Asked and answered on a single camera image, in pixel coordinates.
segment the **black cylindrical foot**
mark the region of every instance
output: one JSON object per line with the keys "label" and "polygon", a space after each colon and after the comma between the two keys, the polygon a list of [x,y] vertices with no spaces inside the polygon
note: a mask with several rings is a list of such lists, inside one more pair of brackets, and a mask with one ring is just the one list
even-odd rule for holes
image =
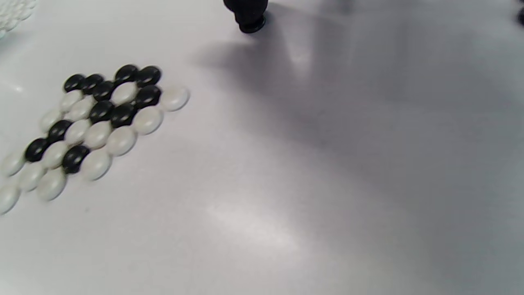
{"label": "black cylindrical foot", "polygon": [[254,33],[266,24],[264,12],[268,0],[224,0],[224,4],[235,14],[240,30],[246,34]]}

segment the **black object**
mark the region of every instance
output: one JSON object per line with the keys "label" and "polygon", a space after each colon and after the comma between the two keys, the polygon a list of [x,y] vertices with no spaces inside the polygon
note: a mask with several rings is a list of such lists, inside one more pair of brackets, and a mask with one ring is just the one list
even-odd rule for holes
{"label": "black object", "polygon": [[82,74],[75,74],[69,77],[64,83],[64,91],[71,92],[73,90],[82,89],[82,83],[85,80],[85,76]]}
{"label": "black object", "polygon": [[121,67],[115,74],[115,86],[125,82],[134,82],[138,71],[138,67],[135,65],[125,65]]}
{"label": "black object", "polygon": [[85,95],[91,95],[95,87],[102,82],[104,82],[104,76],[101,74],[92,74],[82,82],[82,92],[84,92]]}
{"label": "black object", "polygon": [[266,24],[264,12],[268,0],[224,0],[224,4],[235,14],[235,20],[243,33],[254,33]]}
{"label": "black object", "polygon": [[42,160],[43,153],[47,150],[47,148],[51,144],[49,141],[45,138],[38,138],[33,140],[26,148],[26,152],[24,153],[24,157],[26,158],[27,162],[38,162]]}
{"label": "black object", "polygon": [[74,174],[80,171],[80,165],[85,157],[91,152],[83,145],[76,145],[70,148],[62,159],[62,168],[66,174]]}
{"label": "black object", "polygon": [[524,8],[519,11],[519,14],[517,15],[517,21],[524,26]]}
{"label": "black object", "polygon": [[138,109],[156,106],[160,100],[161,94],[162,90],[160,90],[156,85],[145,86],[136,94],[135,106]]}
{"label": "black object", "polygon": [[111,126],[119,128],[131,125],[136,112],[137,110],[130,103],[124,103],[116,107],[111,114]]}
{"label": "black object", "polygon": [[155,66],[147,66],[140,70],[136,75],[136,85],[145,87],[148,85],[155,85],[162,76],[162,72]]}
{"label": "black object", "polygon": [[60,120],[51,126],[49,132],[47,133],[47,141],[49,144],[64,140],[66,131],[71,125],[73,125],[73,122],[71,121]]}
{"label": "black object", "polygon": [[113,90],[115,90],[115,85],[111,81],[104,81],[93,89],[93,97],[96,101],[109,100]]}
{"label": "black object", "polygon": [[108,100],[97,102],[91,112],[89,113],[89,120],[91,123],[96,124],[102,121],[111,120],[111,112],[115,109],[115,105]]}

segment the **white table surface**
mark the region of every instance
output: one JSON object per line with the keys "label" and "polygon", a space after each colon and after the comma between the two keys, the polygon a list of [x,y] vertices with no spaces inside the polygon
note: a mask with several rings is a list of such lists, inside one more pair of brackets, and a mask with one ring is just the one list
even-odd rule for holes
{"label": "white table surface", "polygon": [[76,72],[190,103],[95,183],[0,217],[1,295],[522,295],[513,0],[41,0],[0,41],[0,156]]}

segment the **black go stone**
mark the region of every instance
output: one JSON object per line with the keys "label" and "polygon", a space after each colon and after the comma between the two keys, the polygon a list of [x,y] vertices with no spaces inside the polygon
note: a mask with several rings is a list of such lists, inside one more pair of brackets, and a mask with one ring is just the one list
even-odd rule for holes
{"label": "black go stone", "polygon": [[82,89],[82,83],[85,80],[85,76],[82,74],[75,74],[69,77],[64,83],[64,91],[71,92],[73,90]]}
{"label": "black go stone", "polygon": [[56,122],[51,128],[49,129],[49,132],[47,133],[47,140],[50,144],[53,144],[57,141],[64,140],[64,137],[66,136],[67,129],[73,125],[73,122],[68,120],[60,120]]}
{"label": "black go stone", "polygon": [[102,121],[111,120],[111,113],[115,109],[115,105],[108,100],[97,102],[91,112],[89,113],[89,120],[91,123],[96,124]]}
{"label": "black go stone", "polygon": [[519,11],[519,14],[517,15],[517,21],[519,24],[524,26],[524,8]]}
{"label": "black go stone", "polygon": [[111,99],[115,85],[111,81],[104,81],[93,89],[93,97],[96,101]]}
{"label": "black go stone", "polygon": [[145,87],[148,85],[155,85],[162,76],[162,72],[155,66],[147,66],[140,70],[136,75],[136,85]]}
{"label": "black go stone", "polygon": [[85,157],[91,152],[86,146],[76,145],[70,148],[62,159],[62,168],[66,174],[74,174],[80,171],[80,166]]}
{"label": "black go stone", "polygon": [[137,109],[130,103],[124,103],[115,108],[111,114],[111,126],[119,128],[122,126],[129,126],[133,122]]}
{"label": "black go stone", "polygon": [[115,74],[115,85],[119,86],[126,82],[134,82],[138,71],[138,67],[135,65],[125,65],[121,67]]}
{"label": "black go stone", "polygon": [[156,106],[162,95],[162,90],[156,85],[145,86],[136,94],[135,104],[138,109]]}
{"label": "black go stone", "polygon": [[104,82],[104,76],[101,74],[92,74],[82,83],[82,92],[84,92],[85,95],[91,95],[95,87],[102,82]]}
{"label": "black go stone", "polygon": [[27,162],[38,162],[42,160],[43,153],[47,150],[47,148],[51,144],[49,141],[45,138],[38,138],[33,140],[26,148],[26,152],[24,153],[24,157]]}

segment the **white go stone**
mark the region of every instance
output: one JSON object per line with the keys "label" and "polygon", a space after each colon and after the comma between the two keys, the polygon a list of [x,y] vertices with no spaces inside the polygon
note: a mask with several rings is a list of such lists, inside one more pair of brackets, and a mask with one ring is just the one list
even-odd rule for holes
{"label": "white go stone", "polygon": [[36,0],[27,0],[26,1],[26,7],[35,8],[35,6],[36,6]]}
{"label": "white go stone", "polygon": [[138,93],[138,86],[134,82],[126,82],[118,86],[111,95],[111,102],[116,106],[130,102],[135,99]]}
{"label": "white go stone", "polygon": [[65,132],[65,142],[69,145],[82,143],[90,127],[91,121],[88,119],[74,122]]}
{"label": "white go stone", "polygon": [[104,150],[96,150],[82,161],[80,174],[87,181],[95,181],[104,176],[111,167],[111,156]]}
{"label": "white go stone", "polygon": [[140,135],[153,133],[162,124],[163,113],[156,107],[141,109],[133,119],[133,129]]}
{"label": "white go stone", "polygon": [[173,91],[166,91],[160,97],[160,106],[165,111],[174,112],[178,111],[188,103],[191,93],[186,87],[178,87]]}
{"label": "white go stone", "polygon": [[113,156],[125,155],[135,146],[136,136],[130,126],[116,129],[107,139],[107,151]]}
{"label": "white go stone", "polygon": [[24,158],[24,154],[20,152],[14,152],[7,155],[0,166],[2,175],[6,177],[15,175],[18,173],[18,171],[20,171],[20,169],[22,169],[25,162],[26,160]]}
{"label": "white go stone", "polygon": [[46,169],[40,162],[26,165],[20,173],[19,186],[25,192],[30,192],[35,189],[40,179],[46,173]]}
{"label": "white go stone", "polygon": [[20,22],[20,20],[18,20],[18,18],[13,18],[13,19],[11,19],[11,20],[9,20],[7,22],[7,24],[5,25],[4,28],[5,28],[6,31],[10,31],[10,30],[16,28],[16,26],[18,26],[19,22]]}
{"label": "white go stone", "polygon": [[109,121],[102,121],[94,124],[85,134],[84,144],[92,150],[99,149],[107,143],[111,135],[111,124]]}
{"label": "white go stone", "polygon": [[24,8],[21,13],[18,15],[20,20],[28,19],[32,14],[32,9],[30,7]]}
{"label": "white go stone", "polygon": [[82,98],[84,98],[84,94],[81,90],[73,90],[64,94],[64,97],[60,102],[60,110],[64,113],[69,112],[73,105],[79,102]]}
{"label": "white go stone", "polygon": [[36,194],[43,201],[52,201],[62,193],[66,182],[67,179],[62,169],[51,170],[38,183]]}
{"label": "white go stone", "polygon": [[58,168],[69,149],[65,141],[58,141],[47,148],[42,157],[42,165],[47,169]]}
{"label": "white go stone", "polygon": [[15,206],[20,199],[20,188],[8,184],[0,188],[0,215],[6,214]]}
{"label": "white go stone", "polygon": [[64,114],[60,110],[50,110],[45,115],[43,115],[38,125],[43,133],[47,133],[51,126],[53,126],[56,122],[62,120],[63,118]]}
{"label": "white go stone", "polygon": [[81,99],[71,107],[71,110],[68,113],[69,119],[73,122],[87,119],[94,104],[94,98],[92,96],[87,96],[84,99]]}

